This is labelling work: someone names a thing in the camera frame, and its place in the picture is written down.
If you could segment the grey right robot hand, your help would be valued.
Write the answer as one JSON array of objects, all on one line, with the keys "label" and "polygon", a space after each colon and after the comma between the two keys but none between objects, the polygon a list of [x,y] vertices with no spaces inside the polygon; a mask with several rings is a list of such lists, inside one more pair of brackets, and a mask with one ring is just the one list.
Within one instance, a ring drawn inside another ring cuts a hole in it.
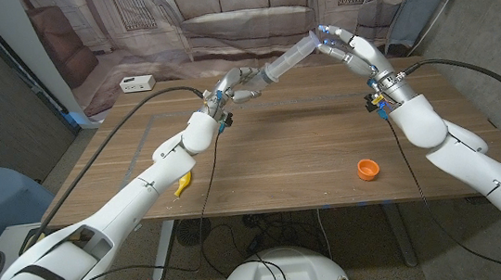
[{"label": "grey right robot hand", "polygon": [[418,95],[405,81],[405,76],[402,73],[397,74],[390,61],[366,39],[333,25],[320,24],[319,30],[337,36],[349,50],[341,51],[335,47],[334,41],[324,40],[317,47],[318,51],[342,62],[355,74],[368,78],[368,85],[378,94],[398,104],[412,100]]}]

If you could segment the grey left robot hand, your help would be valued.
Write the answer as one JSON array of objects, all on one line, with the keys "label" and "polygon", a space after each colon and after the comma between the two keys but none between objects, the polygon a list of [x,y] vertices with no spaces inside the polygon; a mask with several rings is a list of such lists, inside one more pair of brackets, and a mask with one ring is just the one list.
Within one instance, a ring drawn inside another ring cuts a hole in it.
[{"label": "grey left robot hand", "polygon": [[259,70],[255,68],[233,68],[226,73],[224,78],[218,81],[208,94],[203,95],[203,105],[199,111],[218,121],[223,116],[224,106],[229,100],[235,104],[243,104],[260,96],[260,91],[251,89],[236,90],[238,85],[251,81],[258,73]]}]

